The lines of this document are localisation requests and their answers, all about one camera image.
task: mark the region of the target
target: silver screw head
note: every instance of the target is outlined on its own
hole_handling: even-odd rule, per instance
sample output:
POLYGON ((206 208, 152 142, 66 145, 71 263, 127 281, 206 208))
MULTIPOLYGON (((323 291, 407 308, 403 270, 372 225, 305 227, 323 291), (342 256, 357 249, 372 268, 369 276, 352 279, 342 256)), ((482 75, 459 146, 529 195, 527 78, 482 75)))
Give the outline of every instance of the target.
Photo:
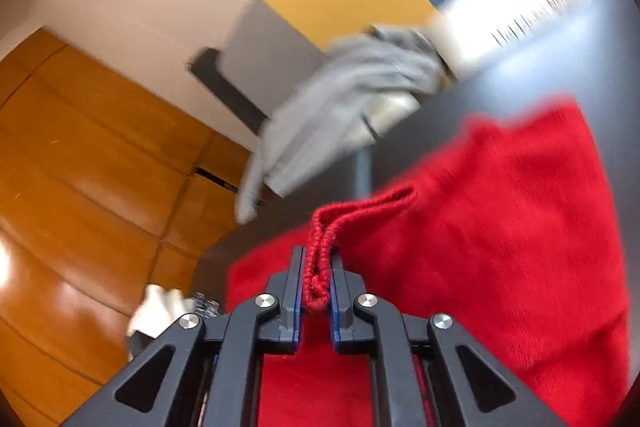
POLYGON ((453 324, 453 319, 446 313, 433 315, 433 325, 439 330, 448 330, 453 324))
POLYGON ((180 324, 185 330, 195 328, 199 323, 200 317, 195 313, 187 313, 178 319, 178 324, 180 324))
POLYGON ((373 308, 373 306, 378 304, 378 298, 371 293, 363 293, 358 297, 358 304, 365 308, 373 308))
POLYGON ((260 306, 260 308, 268 308, 269 306, 273 306, 273 303, 276 301, 276 298, 273 295, 269 295, 268 293, 261 293, 255 298, 255 303, 260 306))

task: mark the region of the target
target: dark gray surface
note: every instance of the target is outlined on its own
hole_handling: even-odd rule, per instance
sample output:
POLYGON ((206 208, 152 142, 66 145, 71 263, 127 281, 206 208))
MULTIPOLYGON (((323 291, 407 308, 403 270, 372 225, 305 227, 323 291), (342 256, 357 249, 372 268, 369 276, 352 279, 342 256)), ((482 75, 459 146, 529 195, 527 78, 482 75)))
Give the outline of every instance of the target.
MULTIPOLYGON (((633 0, 599 0, 506 51, 483 73, 427 100, 418 113, 382 137, 370 157, 373 187, 381 187, 455 136, 470 113, 514 114, 550 96, 573 95, 590 123, 612 186, 626 249, 632 309, 640 309, 638 8, 633 0)), ((220 272, 229 263, 304 223, 316 206, 356 196, 356 165, 356 156, 345 158, 287 198, 265 205, 257 219, 206 251, 196 269, 193 289, 221 297, 224 275, 220 272)), ((632 331, 632 360, 637 370, 637 322, 632 331)))

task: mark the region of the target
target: red fabric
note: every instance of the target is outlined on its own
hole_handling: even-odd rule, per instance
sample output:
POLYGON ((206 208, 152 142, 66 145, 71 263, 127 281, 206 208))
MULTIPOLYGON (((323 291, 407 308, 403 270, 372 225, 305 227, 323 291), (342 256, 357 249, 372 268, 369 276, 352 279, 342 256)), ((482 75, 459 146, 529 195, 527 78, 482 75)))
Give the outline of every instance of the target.
MULTIPOLYGON (((310 227, 230 271, 230 306, 260 293, 305 244, 303 298, 322 311, 328 259, 402 312, 445 311, 570 427, 600 427, 626 389, 628 304, 614 206, 572 103, 464 136, 369 201, 335 203, 310 227)), ((367 361, 332 351, 326 313, 305 315, 293 357, 268 357, 260 427, 370 426, 367 361)))

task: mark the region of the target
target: black gripper frame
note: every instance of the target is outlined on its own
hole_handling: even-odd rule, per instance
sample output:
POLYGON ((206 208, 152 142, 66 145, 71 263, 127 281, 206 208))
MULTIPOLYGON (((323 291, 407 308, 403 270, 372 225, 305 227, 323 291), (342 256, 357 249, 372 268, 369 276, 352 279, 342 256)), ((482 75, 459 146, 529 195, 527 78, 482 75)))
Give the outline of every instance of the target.
MULTIPOLYGON (((174 322, 62 425, 255 427, 262 356, 298 348, 304 254, 294 248, 266 295, 174 322)), ((406 315, 380 296, 360 304, 362 277, 338 254, 331 294, 335 350, 369 356, 376 427, 564 426, 454 317, 406 315)))

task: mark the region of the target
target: wooden floor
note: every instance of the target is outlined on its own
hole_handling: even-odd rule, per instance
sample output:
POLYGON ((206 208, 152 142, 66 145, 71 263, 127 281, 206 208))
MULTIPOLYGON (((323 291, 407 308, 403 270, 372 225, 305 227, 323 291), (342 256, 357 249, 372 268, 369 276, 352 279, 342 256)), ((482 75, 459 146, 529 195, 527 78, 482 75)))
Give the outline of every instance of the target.
POLYGON ((248 152, 40 30, 0 62, 0 388, 62 422, 126 363, 147 283, 187 291, 248 152))

